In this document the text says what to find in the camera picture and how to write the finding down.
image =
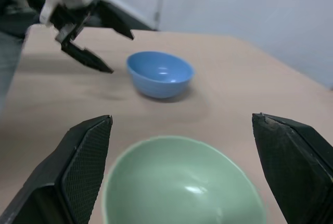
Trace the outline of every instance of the wooden table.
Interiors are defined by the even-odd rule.
[[[108,29],[85,29],[77,39],[116,71],[102,74],[60,51],[55,33],[33,26],[0,122],[0,212],[65,132],[83,120],[113,115],[107,170],[129,145],[155,135],[185,135],[218,148],[257,186],[267,223],[286,223],[266,183],[251,114],[264,112],[312,125],[333,142],[333,95],[319,84],[230,36],[134,31],[132,42]],[[181,98],[140,96],[126,73],[138,51],[179,55],[196,70]],[[102,223],[100,196],[91,223]]]

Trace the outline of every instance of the robotic arm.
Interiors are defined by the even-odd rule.
[[[115,14],[103,0],[16,0],[19,4],[28,4],[40,15],[40,22],[54,26],[59,33],[56,41],[61,50],[83,65],[101,72],[113,73],[102,59],[87,49],[80,49],[72,41],[82,31],[92,14],[97,14],[102,25],[113,28],[118,33],[134,38],[129,27]]]

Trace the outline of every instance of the green bowl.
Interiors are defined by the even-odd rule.
[[[131,146],[103,192],[105,224],[263,224],[244,172],[211,146],[160,136]]]

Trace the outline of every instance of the blue bowl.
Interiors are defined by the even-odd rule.
[[[127,59],[127,69],[141,93],[158,99],[184,92],[194,75],[186,61],[163,52],[138,52]]]

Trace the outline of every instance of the gray pants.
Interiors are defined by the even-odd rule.
[[[6,95],[20,60],[23,41],[0,32],[0,113],[4,108]]]

